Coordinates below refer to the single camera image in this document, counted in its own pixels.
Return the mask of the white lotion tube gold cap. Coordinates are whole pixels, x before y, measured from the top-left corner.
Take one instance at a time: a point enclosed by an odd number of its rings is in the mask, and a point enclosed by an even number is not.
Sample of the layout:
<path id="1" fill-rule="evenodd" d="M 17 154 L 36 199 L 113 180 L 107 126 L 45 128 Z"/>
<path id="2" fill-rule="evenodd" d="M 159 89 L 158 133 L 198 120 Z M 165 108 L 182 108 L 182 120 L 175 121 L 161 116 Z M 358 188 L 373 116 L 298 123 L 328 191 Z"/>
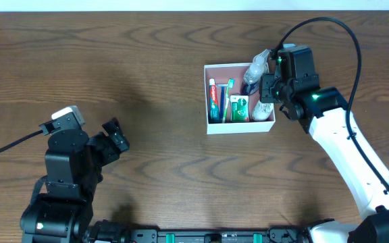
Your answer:
<path id="1" fill-rule="evenodd" d="M 258 101 L 252 111 L 251 117 L 255 122 L 265 122 L 268 120 L 273 110 L 273 103 L 262 103 L 261 101 Z"/>

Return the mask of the white box pink interior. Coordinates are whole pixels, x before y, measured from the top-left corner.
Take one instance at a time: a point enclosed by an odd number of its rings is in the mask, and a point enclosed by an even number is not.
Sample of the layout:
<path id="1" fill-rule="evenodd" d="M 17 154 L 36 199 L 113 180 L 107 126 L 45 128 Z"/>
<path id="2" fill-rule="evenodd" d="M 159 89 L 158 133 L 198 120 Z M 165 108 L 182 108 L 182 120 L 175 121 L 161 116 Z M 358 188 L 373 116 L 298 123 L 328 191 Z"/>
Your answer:
<path id="1" fill-rule="evenodd" d="M 226 63 L 226 64 L 214 64 L 204 66 L 204 91 L 205 91 L 205 119 L 207 134 L 238 134 L 238 133 L 254 133 L 254 132 L 269 132 L 276 122 L 276 115 L 274 109 L 272 109 L 268 119 L 266 121 L 253 121 L 249 122 L 231 122 L 230 111 L 231 105 L 228 105 L 228 112 L 226 122 L 213 123 L 210 121 L 209 116 L 209 80 L 213 78 L 217 85 L 217 99 L 218 103 L 221 101 L 221 88 L 219 84 L 227 84 L 229 79 L 234 80 L 234 86 L 229 90 L 229 96 L 239 95 L 242 85 L 242 78 L 246 70 L 249 68 L 250 63 Z"/>

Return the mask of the green Dettol soap bar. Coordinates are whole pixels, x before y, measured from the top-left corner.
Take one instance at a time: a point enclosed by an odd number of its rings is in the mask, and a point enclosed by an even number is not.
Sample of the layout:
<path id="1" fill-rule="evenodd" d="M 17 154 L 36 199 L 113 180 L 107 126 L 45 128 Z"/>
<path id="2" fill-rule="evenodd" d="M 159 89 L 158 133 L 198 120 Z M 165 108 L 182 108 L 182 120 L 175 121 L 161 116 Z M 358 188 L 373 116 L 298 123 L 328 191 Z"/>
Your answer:
<path id="1" fill-rule="evenodd" d="M 249 122 L 249 97 L 246 95 L 232 95 L 231 104 L 231 122 Z"/>

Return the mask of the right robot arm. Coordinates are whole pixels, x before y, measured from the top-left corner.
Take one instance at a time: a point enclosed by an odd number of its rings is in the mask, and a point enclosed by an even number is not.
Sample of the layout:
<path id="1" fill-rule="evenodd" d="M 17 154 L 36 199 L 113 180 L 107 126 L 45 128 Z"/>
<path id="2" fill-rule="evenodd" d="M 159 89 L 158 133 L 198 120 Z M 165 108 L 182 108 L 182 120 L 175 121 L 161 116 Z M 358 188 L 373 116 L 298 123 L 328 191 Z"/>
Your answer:
<path id="1" fill-rule="evenodd" d="M 389 170 L 372 149 L 337 88 L 322 88 L 309 47 L 288 45 L 278 52 L 264 50 L 257 60 L 273 60 L 273 73 L 260 81 L 260 100 L 279 103 L 290 120 L 328 154 L 348 186 L 362 222 L 331 219 L 307 227 L 308 242 L 389 242 Z"/>

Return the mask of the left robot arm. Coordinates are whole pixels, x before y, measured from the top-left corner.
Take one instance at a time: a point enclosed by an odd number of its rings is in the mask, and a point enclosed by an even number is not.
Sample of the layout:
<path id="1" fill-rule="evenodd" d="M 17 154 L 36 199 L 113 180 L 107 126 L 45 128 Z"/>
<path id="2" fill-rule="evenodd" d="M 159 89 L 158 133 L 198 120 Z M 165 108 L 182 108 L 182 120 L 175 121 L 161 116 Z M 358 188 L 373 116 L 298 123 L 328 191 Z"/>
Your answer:
<path id="1" fill-rule="evenodd" d="M 23 242 L 81 242 L 93 218 L 93 199 L 102 168 L 130 148 L 119 121 L 112 118 L 90 137 L 73 115 L 41 124 L 49 135 L 47 174 L 34 185 L 20 219 Z"/>

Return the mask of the green white toothbrush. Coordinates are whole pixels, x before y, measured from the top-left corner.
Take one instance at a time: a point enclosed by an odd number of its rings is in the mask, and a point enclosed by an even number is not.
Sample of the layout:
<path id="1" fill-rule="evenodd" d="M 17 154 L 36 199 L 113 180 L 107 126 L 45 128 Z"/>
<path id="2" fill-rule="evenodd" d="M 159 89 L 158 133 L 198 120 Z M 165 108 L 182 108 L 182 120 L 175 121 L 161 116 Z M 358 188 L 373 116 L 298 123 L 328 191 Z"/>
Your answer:
<path id="1" fill-rule="evenodd" d="M 224 85 L 224 87 L 222 89 L 223 94 L 224 94 L 224 101 L 222 103 L 224 105 L 223 112 L 222 112 L 222 123 L 223 124 L 226 122 L 228 105 L 229 105 L 229 102 L 230 102 L 229 91 L 233 87 L 234 87 L 234 79 L 230 78 L 228 80 L 228 83 L 226 85 Z"/>

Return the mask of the clear foam soap pump bottle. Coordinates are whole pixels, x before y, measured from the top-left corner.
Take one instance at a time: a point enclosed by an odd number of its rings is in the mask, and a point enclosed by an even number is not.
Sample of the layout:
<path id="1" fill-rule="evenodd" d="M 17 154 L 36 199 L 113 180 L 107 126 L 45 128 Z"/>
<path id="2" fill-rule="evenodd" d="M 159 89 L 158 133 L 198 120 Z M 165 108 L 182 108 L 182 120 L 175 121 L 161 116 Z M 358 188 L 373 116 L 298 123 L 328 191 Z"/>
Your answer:
<path id="1" fill-rule="evenodd" d="M 243 76 L 243 83 L 241 87 L 242 95 L 251 96 L 259 90 L 261 77 L 269 71 L 269 53 L 269 49 L 265 49 L 253 58 L 252 64 L 250 64 Z"/>

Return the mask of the Colgate toothpaste tube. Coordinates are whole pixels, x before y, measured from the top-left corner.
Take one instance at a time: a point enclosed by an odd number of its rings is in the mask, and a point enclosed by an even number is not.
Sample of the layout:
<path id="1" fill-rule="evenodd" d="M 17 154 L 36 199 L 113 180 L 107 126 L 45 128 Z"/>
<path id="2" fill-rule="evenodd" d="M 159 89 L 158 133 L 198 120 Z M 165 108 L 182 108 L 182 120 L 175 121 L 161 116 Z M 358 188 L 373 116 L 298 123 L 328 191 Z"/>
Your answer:
<path id="1" fill-rule="evenodd" d="M 218 99 L 217 99 L 217 86 L 214 78 L 209 79 L 209 105 L 210 105 L 210 120 L 211 123 L 219 123 L 219 107 L 218 107 Z"/>

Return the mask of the blue disposable razor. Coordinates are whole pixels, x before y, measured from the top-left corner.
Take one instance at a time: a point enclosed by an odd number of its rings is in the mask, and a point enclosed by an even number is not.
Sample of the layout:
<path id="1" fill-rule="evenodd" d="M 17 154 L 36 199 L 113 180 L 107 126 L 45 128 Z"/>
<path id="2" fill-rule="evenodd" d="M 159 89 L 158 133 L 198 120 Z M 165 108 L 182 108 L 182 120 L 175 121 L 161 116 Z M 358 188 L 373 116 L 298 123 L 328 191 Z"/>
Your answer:
<path id="1" fill-rule="evenodd" d="M 221 123 L 226 122 L 226 115 L 225 115 L 225 106 L 226 106 L 226 99 L 228 91 L 228 85 L 227 84 L 218 84 L 219 88 L 221 88 L 221 94 L 220 94 L 220 104 L 219 104 L 219 118 L 221 119 Z"/>

